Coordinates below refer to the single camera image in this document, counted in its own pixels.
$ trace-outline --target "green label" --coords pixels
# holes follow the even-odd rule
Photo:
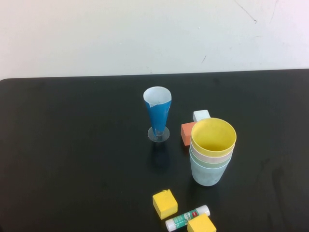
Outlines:
[[[177,217],[173,218],[173,221],[176,225],[176,229],[186,226],[188,224],[188,221],[198,216],[198,212],[196,209],[191,210],[185,214],[179,215]]]

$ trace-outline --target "white block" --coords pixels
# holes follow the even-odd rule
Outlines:
[[[205,118],[210,118],[211,116],[208,113],[208,110],[198,110],[193,112],[193,121],[198,122]]]

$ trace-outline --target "foam block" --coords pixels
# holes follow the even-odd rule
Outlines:
[[[153,196],[153,204],[161,220],[178,211],[177,201],[169,189],[155,194]]]
[[[183,143],[184,143],[185,146],[190,145],[191,130],[192,130],[192,127],[194,126],[194,124],[196,124],[196,122],[189,122],[189,123],[182,124],[181,135],[182,135]]]
[[[198,122],[205,118],[210,118],[208,110],[198,110],[193,112],[193,121]]]
[[[217,229],[207,217],[206,214],[201,214],[188,222],[189,232],[216,232]]]

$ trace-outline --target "yellow cup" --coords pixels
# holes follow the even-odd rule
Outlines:
[[[221,157],[229,153],[236,142],[234,128],[222,119],[206,118],[192,128],[191,144],[201,154]]]

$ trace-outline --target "cup rim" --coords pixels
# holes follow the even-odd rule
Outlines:
[[[190,148],[189,152],[190,152],[190,154],[192,154],[195,158],[197,158],[197,159],[198,159],[199,161],[201,161],[202,163],[206,163],[206,164],[210,164],[210,165],[212,165],[212,164],[224,163],[224,162],[226,162],[227,160],[229,160],[228,162],[230,162],[230,160],[232,159],[232,156],[230,156],[229,158],[227,158],[226,160],[224,160],[224,161],[222,161],[222,162],[220,162],[220,163],[208,163],[208,162],[205,162],[205,161],[199,159],[199,158],[193,153],[193,151],[191,150],[191,148]]]
[[[167,92],[168,92],[168,94],[169,94],[169,100],[166,100],[166,101],[160,102],[160,103],[154,103],[154,102],[149,102],[149,101],[147,101],[147,100],[145,99],[145,93],[146,93],[147,91],[149,91],[150,89],[153,89],[153,88],[159,88],[159,89],[167,90]],[[170,102],[170,101],[172,100],[172,94],[171,94],[171,92],[170,92],[167,88],[165,88],[165,87],[162,87],[162,86],[153,86],[153,87],[150,87],[150,88],[148,88],[148,89],[146,89],[146,90],[144,91],[144,93],[143,93],[143,98],[144,98],[144,101],[145,101],[145,102],[147,102],[147,103],[149,103],[149,104],[151,104],[151,105],[163,105],[163,104],[168,103],[168,102]]]
[[[235,148],[235,144],[233,145],[232,149],[231,149],[228,153],[226,153],[225,155],[213,157],[213,156],[207,156],[207,155],[204,155],[204,154],[200,153],[200,152],[194,147],[194,145],[193,145],[192,143],[190,143],[190,149],[192,150],[192,153],[193,153],[196,157],[201,156],[201,157],[203,157],[203,158],[205,157],[205,158],[208,159],[208,160],[219,160],[219,159],[222,159],[222,158],[224,159],[224,157],[230,156],[231,153],[233,153],[234,148]]]
[[[199,152],[195,149],[195,147],[194,147],[192,144],[190,144],[190,148],[189,148],[189,149],[191,150],[191,152],[193,153],[193,155],[194,155],[196,158],[198,158],[200,161],[202,161],[202,162],[204,162],[204,163],[209,163],[209,164],[218,164],[218,163],[223,163],[223,162],[227,161],[227,160],[229,159],[229,157],[232,156],[233,151],[234,151],[234,148],[233,148],[229,153],[227,153],[227,154],[224,155],[224,156],[220,156],[220,157],[211,157],[211,156],[206,156],[206,155],[203,155],[203,154],[199,153]],[[215,161],[215,163],[210,163],[209,161],[205,161],[205,160],[201,159],[200,156],[203,157],[203,158],[205,157],[205,158],[208,159],[208,160],[213,160],[213,161]],[[226,158],[226,159],[223,160],[223,161],[217,162],[218,160],[224,159],[225,157],[228,157],[228,158]]]
[[[223,168],[223,167],[227,166],[227,165],[230,163],[231,159],[229,160],[229,162],[227,162],[225,165],[223,165],[222,167],[219,167],[219,168]],[[200,166],[201,168],[205,168],[205,167],[199,165],[198,163],[196,163],[196,161],[192,158],[191,154],[190,154],[190,160],[193,160],[193,162],[194,162],[196,165]],[[214,169],[219,169],[219,168],[205,168],[205,169],[214,170]]]
[[[229,124],[227,121],[223,120],[223,119],[216,118],[216,117],[209,117],[209,118],[202,119],[202,120],[196,122],[196,124],[192,127],[192,130],[191,130],[191,131],[193,131],[194,127],[195,127],[199,122],[204,121],[204,120],[213,120],[213,119],[219,120],[219,121],[223,121],[223,122],[227,123],[227,124],[233,129],[233,132],[234,132],[234,134],[235,134],[235,141],[234,141],[234,143],[233,143],[229,148],[227,148],[227,149],[225,149],[225,150],[221,150],[221,151],[212,151],[212,150],[207,150],[207,149],[201,147],[200,145],[198,145],[197,142],[194,140],[194,138],[193,138],[193,136],[192,136],[192,133],[191,133],[191,141],[193,141],[194,144],[196,144],[200,149],[202,149],[202,150],[204,150],[204,151],[206,151],[206,152],[222,153],[222,152],[225,152],[225,151],[230,150],[230,149],[235,145],[235,143],[236,143],[237,134],[236,134],[236,131],[235,131],[234,127],[233,127],[231,124]]]

